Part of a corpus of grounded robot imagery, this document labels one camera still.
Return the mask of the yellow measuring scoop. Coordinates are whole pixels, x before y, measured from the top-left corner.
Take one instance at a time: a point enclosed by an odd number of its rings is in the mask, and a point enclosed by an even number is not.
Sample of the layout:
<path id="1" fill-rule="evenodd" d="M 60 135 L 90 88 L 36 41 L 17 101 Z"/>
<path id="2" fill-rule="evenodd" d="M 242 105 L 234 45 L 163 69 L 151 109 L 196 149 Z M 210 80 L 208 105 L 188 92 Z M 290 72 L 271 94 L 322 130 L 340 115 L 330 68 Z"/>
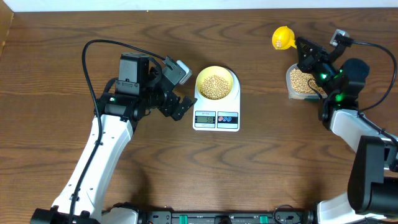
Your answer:
<path id="1" fill-rule="evenodd" d="M 280 49 L 275 48 L 275 42 L 281 40 L 282 47 Z M 272 36 L 272 45 L 276 50 L 287 50 L 291 47 L 297 48 L 295 44 L 295 34 L 292 29 L 287 26 L 281 26 L 275 30 Z"/>

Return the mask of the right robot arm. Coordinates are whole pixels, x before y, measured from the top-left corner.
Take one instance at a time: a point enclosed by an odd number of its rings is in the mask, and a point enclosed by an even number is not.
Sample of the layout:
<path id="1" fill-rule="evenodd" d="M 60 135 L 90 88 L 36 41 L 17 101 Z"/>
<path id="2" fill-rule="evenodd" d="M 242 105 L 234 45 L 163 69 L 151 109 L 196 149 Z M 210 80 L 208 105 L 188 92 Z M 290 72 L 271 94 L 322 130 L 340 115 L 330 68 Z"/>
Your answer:
<path id="1" fill-rule="evenodd" d="M 358 96 L 366 84 L 370 67 L 350 58 L 340 68 L 334 61 L 356 41 L 336 34 L 328 52 L 322 46 L 298 37 L 298 68 L 313 75 L 326 97 L 321 99 L 318 119 L 327 130 L 343 139 L 355 152 L 347 191 L 317 204 L 305 216 L 307 223 L 384 223 L 397 217 L 397 137 L 380 128 L 359 108 Z"/>

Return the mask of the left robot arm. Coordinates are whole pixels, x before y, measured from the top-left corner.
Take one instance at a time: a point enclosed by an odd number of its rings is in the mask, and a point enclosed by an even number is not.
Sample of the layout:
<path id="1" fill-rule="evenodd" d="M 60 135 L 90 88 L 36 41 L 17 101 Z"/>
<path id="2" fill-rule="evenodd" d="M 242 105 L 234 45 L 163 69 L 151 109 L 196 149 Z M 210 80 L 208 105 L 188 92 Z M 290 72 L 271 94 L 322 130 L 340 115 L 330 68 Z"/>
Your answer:
<path id="1" fill-rule="evenodd" d="M 90 136 L 67 185 L 50 209 L 35 210 L 31 223 L 139 223 L 139 212 L 122 204 L 103 211 L 118 160 L 147 110 L 159 109 L 178 121 L 196 103 L 172 90 L 145 88 L 139 93 L 105 90 L 96 101 Z"/>

